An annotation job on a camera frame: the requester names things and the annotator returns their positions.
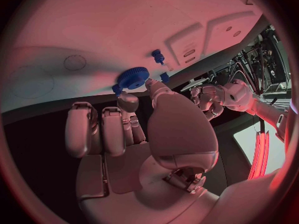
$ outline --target small hole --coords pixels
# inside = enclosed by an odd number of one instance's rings
[[[241,33],[241,31],[237,31],[237,32],[234,34],[234,37],[235,37],[235,36],[238,36],[240,33]]]
[[[188,55],[191,55],[191,54],[194,53],[194,52],[195,52],[195,50],[188,51],[188,52],[184,55],[184,57],[186,57],[186,56],[188,56]]]
[[[185,63],[188,63],[189,61],[192,61],[192,60],[194,60],[194,59],[195,59],[195,57],[192,57],[191,59],[185,61]]]

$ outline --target robotic arm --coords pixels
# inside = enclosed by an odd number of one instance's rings
[[[248,85],[234,79],[224,86],[205,84],[191,89],[192,100],[208,120],[218,117],[223,112],[223,106],[230,110],[247,112],[257,115],[276,129],[276,136],[284,141],[287,124],[287,112],[280,111],[274,106],[262,102],[260,97],[253,94]]]

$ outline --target white plastic surface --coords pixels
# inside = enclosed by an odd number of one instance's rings
[[[112,94],[116,78],[136,66],[154,79],[171,76],[239,43],[261,14],[240,0],[40,0],[12,21],[19,31],[13,31],[1,110]],[[164,66],[151,57],[156,49]],[[188,49],[195,59],[186,63]]]

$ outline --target robotic hand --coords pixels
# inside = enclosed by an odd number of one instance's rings
[[[191,96],[195,105],[206,111],[208,120],[221,115],[223,106],[226,106],[230,110],[247,112],[262,118],[276,129],[276,136],[284,141],[288,113],[262,102],[260,97],[253,94],[248,85],[239,79],[224,86],[205,84],[194,87],[191,89]]]

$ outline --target blue plastic part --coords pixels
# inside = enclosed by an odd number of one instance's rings
[[[123,72],[117,79],[120,89],[136,89],[146,82],[150,73],[145,67],[134,67]]]
[[[116,94],[116,96],[120,96],[121,95],[121,92],[123,91],[123,89],[120,88],[120,86],[118,84],[116,85],[113,85],[112,86],[112,90],[113,92]]]
[[[161,54],[160,50],[155,50],[151,53],[151,55],[154,57],[154,60],[156,61],[156,63],[161,63],[161,65],[164,65],[163,61],[164,61],[164,56]]]
[[[162,79],[162,81],[164,83],[168,83],[169,82],[169,75],[166,72],[163,73],[163,74],[161,74],[160,77],[161,77],[161,79]]]

